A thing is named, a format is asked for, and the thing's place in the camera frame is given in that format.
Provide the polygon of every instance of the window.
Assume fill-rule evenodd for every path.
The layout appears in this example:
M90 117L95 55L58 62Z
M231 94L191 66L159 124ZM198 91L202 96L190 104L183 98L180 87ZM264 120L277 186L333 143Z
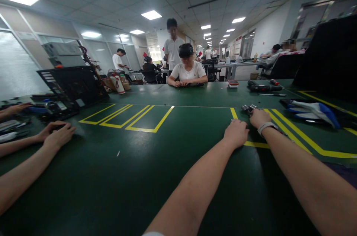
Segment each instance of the window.
M40 68L9 31L0 31L0 99L48 92Z

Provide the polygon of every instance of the black electronic device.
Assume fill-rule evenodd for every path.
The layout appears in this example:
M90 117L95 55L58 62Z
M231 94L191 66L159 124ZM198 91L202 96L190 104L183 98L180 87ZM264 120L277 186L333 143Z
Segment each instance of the black electronic device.
M293 84L305 90L357 102L357 15L320 24L306 50Z

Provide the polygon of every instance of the forearm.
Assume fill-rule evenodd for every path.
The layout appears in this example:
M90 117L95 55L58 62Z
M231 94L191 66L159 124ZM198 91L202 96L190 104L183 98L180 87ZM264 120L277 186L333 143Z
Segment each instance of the forearm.
M55 154L53 148L42 146L26 161L0 177L0 215L43 173Z
M3 143L0 145L0 158L38 142L39 141L36 139L36 136L32 136L8 143Z
M275 129L262 132L305 212L322 235L357 235L357 190Z
M168 236L196 235L232 152L232 147L220 141L201 157L186 173L146 232L160 228L158 232Z

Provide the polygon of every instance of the desk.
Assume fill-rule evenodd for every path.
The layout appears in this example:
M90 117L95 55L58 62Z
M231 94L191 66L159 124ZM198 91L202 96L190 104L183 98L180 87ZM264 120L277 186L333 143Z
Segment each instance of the desk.
M291 80L279 82L288 88L281 91L286 98L310 98L308 94L357 112L355 105L318 93L300 93L290 86ZM240 82L237 89L230 89L227 82L181 89L167 84L131 86L123 95L111 94L106 103L82 110L68 120L77 127L76 136L0 217L1 231L36 236L141 235L191 166L223 137L231 119L248 121L240 110L243 104L269 109L276 124L286 127L321 160L346 163L345 158L328 155L349 157L348 153L357 152L355 134L291 118L279 97L250 93L246 85ZM32 134L42 129L32 127ZM256 129L249 128L247 143L227 164L199 235L319 235L268 146ZM0 174L38 147L2 158Z

